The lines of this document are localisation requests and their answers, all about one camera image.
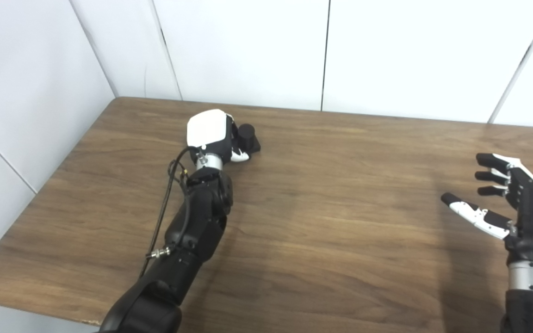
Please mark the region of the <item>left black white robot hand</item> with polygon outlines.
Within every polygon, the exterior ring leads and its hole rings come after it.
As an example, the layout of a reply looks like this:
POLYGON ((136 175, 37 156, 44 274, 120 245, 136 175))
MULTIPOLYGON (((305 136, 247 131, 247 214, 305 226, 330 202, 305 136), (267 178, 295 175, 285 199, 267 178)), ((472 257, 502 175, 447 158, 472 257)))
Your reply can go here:
POLYGON ((194 148, 192 159, 198 169, 222 169, 229 162, 250 160, 241 138, 234 118, 218 108, 194 115, 186 127, 186 143, 194 148))

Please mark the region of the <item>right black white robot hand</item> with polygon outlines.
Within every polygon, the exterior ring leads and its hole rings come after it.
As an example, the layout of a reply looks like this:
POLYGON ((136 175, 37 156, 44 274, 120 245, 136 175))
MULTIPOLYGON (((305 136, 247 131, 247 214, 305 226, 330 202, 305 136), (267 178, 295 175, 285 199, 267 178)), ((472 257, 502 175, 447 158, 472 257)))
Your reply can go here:
POLYGON ((516 218, 505 217, 476 204, 466 202, 450 192, 442 202, 460 217, 483 232, 503 240, 508 251, 508 264, 533 262, 533 173, 518 158, 501 154, 478 153, 476 161, 486 168, 475 178, 494 184, 479 187, 481 196, 498 196, 516 211, 516 218))

